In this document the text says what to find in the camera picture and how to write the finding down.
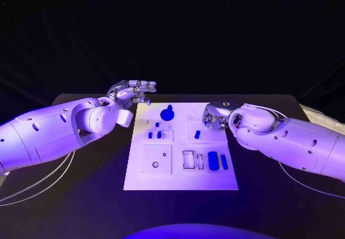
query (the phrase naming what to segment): test board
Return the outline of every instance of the test board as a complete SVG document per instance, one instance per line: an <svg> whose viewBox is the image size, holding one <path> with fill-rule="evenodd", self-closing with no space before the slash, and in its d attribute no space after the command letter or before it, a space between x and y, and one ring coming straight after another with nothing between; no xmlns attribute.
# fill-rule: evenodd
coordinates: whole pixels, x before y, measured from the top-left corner
<svg viewBox="0 0 345 239"><path fill-rule="evenodd" d="M238 190L225 131L201 120L207 104L139 104L124 190ZM165 121L169 105L173 119Z"/></svg>

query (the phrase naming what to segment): dark backdrop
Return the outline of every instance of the dark backdrop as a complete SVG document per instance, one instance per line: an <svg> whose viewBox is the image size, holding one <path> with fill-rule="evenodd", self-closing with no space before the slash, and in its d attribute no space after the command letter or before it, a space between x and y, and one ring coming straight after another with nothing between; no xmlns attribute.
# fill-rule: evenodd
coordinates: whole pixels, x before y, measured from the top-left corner
<svg viewBox="0 0 345 239"><path fill-rule="evenodd" d="M0 122L120 79L290 94L345 122L345 3L186 2L3 0Z"/></svg>

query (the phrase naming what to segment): black table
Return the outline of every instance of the black table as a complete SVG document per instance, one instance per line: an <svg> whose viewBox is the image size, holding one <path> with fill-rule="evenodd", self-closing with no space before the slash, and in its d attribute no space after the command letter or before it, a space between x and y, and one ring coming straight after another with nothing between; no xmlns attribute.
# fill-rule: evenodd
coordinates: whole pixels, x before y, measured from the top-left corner
<svg viewBox="0 0 345 239"><path fill-rule="evenodd" d="M62 94L54 104L101 94ZM296 99L287 95L158 95L152 102L251 103L308 120ZM240 191L123 191L134 121L75 153L70 170L48 191L28 201L0 207L2 238L121 238L169 224L204 223L233 226L277 238L344 238L345 200L299 185L279 163L259 151L244 149L231 135L228 146ZM0 197L35 183L62 159L9 174ZM285 166L312 187L345 195L337 179ZM39 192L65 167L16 200Z"/></svg>

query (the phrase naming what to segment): white panel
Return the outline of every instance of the white panel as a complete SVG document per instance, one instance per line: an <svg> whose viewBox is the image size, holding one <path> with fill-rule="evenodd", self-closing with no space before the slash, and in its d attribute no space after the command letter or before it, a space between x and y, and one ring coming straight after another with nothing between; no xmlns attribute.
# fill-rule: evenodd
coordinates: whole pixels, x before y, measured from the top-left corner
<svg viewBox="0 0 345 239"><path fill-rule="evenodd" d="M152 103L150 106L139 104L124 190L238 190L225 131L214 131L202 125L201 119L207 104ZM160 112L168 105L172 105L175 118L163 121ZM195 142L197 130L201 130L201 140ZM169 136L155 138L158 131L165 134L168 132ZM149 139L149 132L153 133L153 139ZM165 168L160 168L165 162L160 147L171 147L172 150L172 169L166 170L166 174L163 170L162 174L156 170ZM195 169L184 169L184 151L192 151ZM223 166L217 171L210 170L208 152L211 151L215 151L218 156L225 155L228 170L224 170ZM204 170L199 170L201 157Z"/></svg>

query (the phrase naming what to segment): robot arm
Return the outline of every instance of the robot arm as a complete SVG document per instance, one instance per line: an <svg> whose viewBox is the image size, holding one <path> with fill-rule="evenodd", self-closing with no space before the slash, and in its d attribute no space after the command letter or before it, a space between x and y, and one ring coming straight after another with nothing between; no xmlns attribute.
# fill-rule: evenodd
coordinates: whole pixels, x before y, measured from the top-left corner
<svg viewBox="0 0 345 239"><path fill-rule="evenodd" d="M230 127L243 147L259 150L293 168L345 181L345 136L277 111L250 104L207 105L202 121L214 130Z"/></svg>
<svg viewBox="0 0 345 239"><path fill-rule="evenodd" d="M156 82L121 81L104 97L31 111L2 125L0 175L61 158L108 134L116 123L129 127L127 108L150 104L145 92L156 92Z"/></svg>

